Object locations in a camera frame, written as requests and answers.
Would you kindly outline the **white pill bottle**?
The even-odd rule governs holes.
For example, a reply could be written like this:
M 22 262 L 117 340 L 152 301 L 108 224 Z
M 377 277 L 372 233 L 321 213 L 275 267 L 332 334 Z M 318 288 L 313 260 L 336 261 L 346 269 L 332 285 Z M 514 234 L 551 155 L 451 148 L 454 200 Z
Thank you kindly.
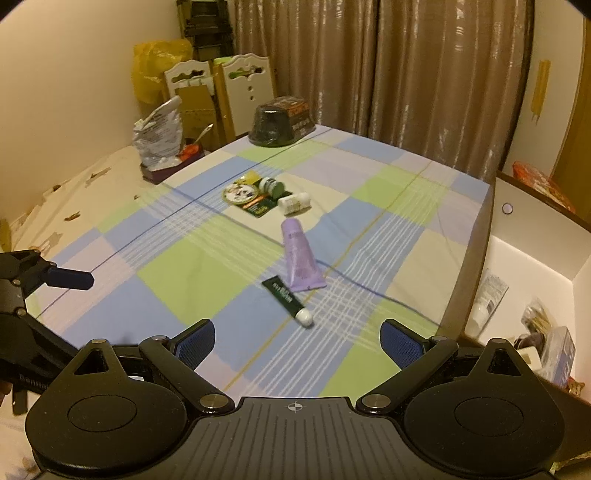
M 277 208 L 284 216 L 291 216 L 311 207 L 311 197 L 308 193 L 294 193 L 277 200 Z

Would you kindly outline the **brown paper bag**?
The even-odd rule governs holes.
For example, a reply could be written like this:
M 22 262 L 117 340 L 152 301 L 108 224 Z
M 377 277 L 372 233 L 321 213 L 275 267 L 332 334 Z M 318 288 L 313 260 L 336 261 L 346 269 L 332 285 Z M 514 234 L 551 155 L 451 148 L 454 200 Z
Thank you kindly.
M 214 151 L 221 146 L 221 130 L 211 94 L 204 85 L 182 87 L 176 90 L 181 100 L 179 113 L 186 141 L 194 141 L 212 124 L 211 130 L 199 140 L 204 150 Z

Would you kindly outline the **brown cardboard storage box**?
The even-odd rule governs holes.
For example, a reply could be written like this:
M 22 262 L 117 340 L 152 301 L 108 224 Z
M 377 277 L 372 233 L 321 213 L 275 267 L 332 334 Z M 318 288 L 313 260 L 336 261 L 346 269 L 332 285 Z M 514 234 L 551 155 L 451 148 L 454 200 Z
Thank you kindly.
M 590 225 L 548 197 L 498 173 L 472 229 L 456 286 L 439 331 L 465 328 L 481 273 L 509 289 L 479 338 L 514 338 L 525 307 L 539 299 L 575 343 L 573 377 L 590 382 Z

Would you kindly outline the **round sticker badge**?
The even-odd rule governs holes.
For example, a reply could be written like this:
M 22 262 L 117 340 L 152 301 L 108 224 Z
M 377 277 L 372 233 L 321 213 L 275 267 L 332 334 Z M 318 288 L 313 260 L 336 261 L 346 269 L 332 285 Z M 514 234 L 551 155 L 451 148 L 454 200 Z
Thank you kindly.
M 244 205 L 259 196 L 259 188 L 247 183 L 232 183 L 226 186 L 222 192 L 224 201 L 231 205 Z

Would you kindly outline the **black instant noodle bowl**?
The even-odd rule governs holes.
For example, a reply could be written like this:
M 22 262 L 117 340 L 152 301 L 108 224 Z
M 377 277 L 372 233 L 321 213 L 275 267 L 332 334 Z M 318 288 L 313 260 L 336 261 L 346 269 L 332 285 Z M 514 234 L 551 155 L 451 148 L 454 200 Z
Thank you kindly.
M 279 148 L 300 141 L 315 130 L 310 105 L 301 97 L 281 96 L 256 107 L 249 141 Z

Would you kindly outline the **red instant noodle bowl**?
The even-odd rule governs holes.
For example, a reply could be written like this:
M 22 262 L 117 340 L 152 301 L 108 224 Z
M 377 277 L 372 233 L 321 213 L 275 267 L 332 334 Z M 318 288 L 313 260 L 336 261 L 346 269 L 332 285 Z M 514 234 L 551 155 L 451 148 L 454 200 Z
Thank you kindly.
M 516 161 L 512 165 L 512 172 L 513 177 L 521 183 L 552 199 L 569 212 L 576 213 L 574 205 L 560 187 L 533 165 Z

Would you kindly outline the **blue label plastic box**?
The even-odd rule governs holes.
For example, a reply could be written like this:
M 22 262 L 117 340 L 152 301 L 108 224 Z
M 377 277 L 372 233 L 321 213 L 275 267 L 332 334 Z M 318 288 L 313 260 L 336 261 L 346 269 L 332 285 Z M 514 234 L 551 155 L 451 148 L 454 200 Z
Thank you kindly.
M 538 374 L 564 388 L 571 374 L 575 357 L 575 344 L 566 326 L 554 328 L 546 336 L 546 342 L 541 357 L 542 368 Z

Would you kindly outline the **purple cream tube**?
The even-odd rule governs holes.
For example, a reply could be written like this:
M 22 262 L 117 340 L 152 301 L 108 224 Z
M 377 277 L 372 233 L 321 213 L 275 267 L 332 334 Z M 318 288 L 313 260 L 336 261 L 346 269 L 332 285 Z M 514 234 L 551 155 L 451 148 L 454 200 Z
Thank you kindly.
M 327 286 L 325 277 L 315 261 L 301 222 L 297 218 L 287 218 L 281 223 L 281 231 L 284 257 L 287 261 L 287 283 L 290 290 L 301 292 L 325 288 Z

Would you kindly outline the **dark green small tube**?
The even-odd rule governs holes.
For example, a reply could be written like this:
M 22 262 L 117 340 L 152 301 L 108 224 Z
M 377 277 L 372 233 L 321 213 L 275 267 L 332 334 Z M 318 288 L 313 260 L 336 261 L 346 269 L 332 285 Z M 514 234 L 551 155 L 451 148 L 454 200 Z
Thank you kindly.
M 279 276 L 273 276 L 263 280 L 263 287 L 273 295 L 273 298 L 280 302 L 280 305 L 287 310 L 294 320 L 297 320 L 304 328 L 310 328 L 314 325 L 314 318 L 311 311 L 304 307 L 297 296 L 294 295 Z

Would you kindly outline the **dark hair scrunchie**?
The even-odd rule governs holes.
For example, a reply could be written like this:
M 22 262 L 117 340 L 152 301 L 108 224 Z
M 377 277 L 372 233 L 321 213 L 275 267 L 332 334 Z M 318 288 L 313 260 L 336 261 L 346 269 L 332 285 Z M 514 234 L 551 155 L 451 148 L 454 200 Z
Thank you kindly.
M 514 341 L 516 350 L 534 347 L 539 354 L 543 352 L 546 343 L 545 335 L 539 332 L 523 334 Z

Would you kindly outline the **cotton swab bag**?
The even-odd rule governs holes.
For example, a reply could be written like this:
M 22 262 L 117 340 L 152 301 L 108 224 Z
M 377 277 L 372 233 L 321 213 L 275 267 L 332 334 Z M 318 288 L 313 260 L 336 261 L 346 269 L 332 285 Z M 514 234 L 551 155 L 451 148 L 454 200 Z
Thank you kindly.
M 543 302 L 534 298 L 525 308 L 521 323 L 532 334 L 548 334 L 552 328 L 552 320 Z

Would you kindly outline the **beige curtain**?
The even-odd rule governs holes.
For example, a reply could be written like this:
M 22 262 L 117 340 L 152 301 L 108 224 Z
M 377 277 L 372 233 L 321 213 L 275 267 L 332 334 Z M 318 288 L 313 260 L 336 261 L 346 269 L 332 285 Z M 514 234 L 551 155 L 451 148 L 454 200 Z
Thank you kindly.
M 505 160 L 532 46 L 530 1 L 237 1 L 238 51 L 270 58 L 315 120 L 482 180 Z

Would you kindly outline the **white cosmetic tube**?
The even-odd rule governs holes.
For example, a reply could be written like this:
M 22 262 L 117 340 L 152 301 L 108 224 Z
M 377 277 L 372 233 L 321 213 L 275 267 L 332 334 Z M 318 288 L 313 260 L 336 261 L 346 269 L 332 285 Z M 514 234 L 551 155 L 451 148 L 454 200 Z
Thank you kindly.
M 486 269 L 465 327 L 465 333 L 477 338 L 488 325 L 509 287 L 499 276 Z

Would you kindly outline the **checkered tablecloth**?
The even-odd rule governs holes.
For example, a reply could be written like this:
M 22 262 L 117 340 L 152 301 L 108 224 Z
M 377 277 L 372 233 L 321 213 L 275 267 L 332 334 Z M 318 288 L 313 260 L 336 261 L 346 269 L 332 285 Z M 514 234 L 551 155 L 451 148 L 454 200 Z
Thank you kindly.
M 263 287 L 287 275 L 283 214 L 256 217 L 223 199 L 249 172 L 311 198 L 300 222 L 325 287 L 301 293 L 310 328 Z M 398 372 L 380 346 L 385 320 L 427 337 L 443 323 L 489 191 L 448 166 L 327 126 L 280 149 L 240 139 L 53 255 L 91 272 L 90 290 L 42 287 L 27 304 L 76 347 L 173 336 L 207 318 L 215 346 L 198 371 L 228 395 L 358 398 Z

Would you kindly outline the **black folding cart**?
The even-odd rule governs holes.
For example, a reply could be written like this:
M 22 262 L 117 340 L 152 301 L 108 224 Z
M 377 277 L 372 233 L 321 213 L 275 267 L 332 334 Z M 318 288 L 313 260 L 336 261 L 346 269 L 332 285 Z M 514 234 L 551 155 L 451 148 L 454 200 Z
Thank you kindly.
M 235 55 L 228 2 L 177 0 L 176 7 L 181 37 L 190 42 L 195 60 Z

